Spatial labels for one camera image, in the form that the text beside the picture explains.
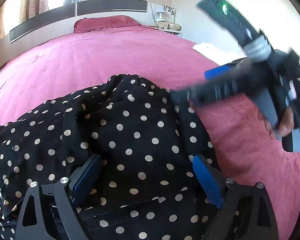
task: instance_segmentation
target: pink blanket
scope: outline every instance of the pink blanket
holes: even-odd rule
[[[138,74],[171,89],[203,80],[204,71],[216,64],[192,47],[190,41],[142,26],[53,39],[1,71],[0,125],[16,121],[47,99],[106,82],[118,73]],[[300,209],[300,153],[287,153],[280,142],[269,139],[256,107],[245,96],[197,112],[224,176],[241,184],[266,185],[280,239],[287,240]]]

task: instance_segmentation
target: metal screw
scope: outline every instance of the metal screw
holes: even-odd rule
[[[259,189],[263,189],[264,188],[264,184],[262,182],[258,182],[256,184],[256,187],[259,188]]]
[[[38,185],[38,183],[36,181],[33,181],[30,183],[30,187],[36,187]]]
[[[234,179],[227,178],[226,183],[227,184],[234,184]]]
[[[67,178],[67,177],[63,177],[63,178],[60,179],[60,182],[62,184],[66,184],[68,181],[69,181],[69,178]]]

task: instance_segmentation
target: black dress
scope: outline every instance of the black dress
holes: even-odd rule
[[[70,176],[91,153],[102,156],[103,167],[77,211],[94,239],[191,240],[206,232],[217,209],[191,161],[203,154],[219,167],[200,119],[188,104],[174,106],[169,89],[116,75],[0,126],[0,236],[14,239],[32,181]]]

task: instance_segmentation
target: green light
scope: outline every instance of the green light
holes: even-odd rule
[[[222,10],[225,15],[228,15],[228,7],[226,4],[223,4]]]

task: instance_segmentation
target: pillow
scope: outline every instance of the pillow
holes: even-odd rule
[[[76,21],[74,24],[73,33],[86,33],[93,31],[101,31],[106,28],[120,28],[128,26],[142,26],[135,19],[125,16],[117,15],[101,18],[84,18]]]

